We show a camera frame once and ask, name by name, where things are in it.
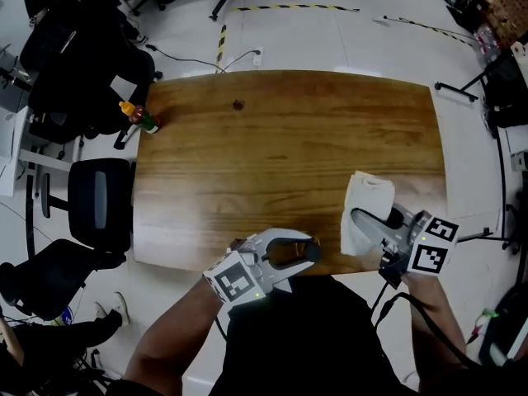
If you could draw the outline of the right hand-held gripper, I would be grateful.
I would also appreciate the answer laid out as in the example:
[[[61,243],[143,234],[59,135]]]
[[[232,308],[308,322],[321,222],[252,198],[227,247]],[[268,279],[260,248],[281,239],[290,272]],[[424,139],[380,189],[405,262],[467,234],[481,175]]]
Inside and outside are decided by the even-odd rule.
[[[358,208],[351,212],[351,219],[374,245],[383,248],[379,274],[395,289],[407,273],[440,275],[460,229],[448,219],[425,210],[414,214],[397,203],[386,220]]]

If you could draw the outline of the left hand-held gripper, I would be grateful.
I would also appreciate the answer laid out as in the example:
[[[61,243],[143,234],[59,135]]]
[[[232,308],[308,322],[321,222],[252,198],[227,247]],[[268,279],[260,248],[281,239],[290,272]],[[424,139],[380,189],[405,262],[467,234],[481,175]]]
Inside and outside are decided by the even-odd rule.
[[[246,304],[274,289],[291,292],[289,278],[321,259],[318,238],[294,229],[271,228],[236,238],[225,254],[203,272],[224,304]],[[271,263],[292,263],[281,268]]]

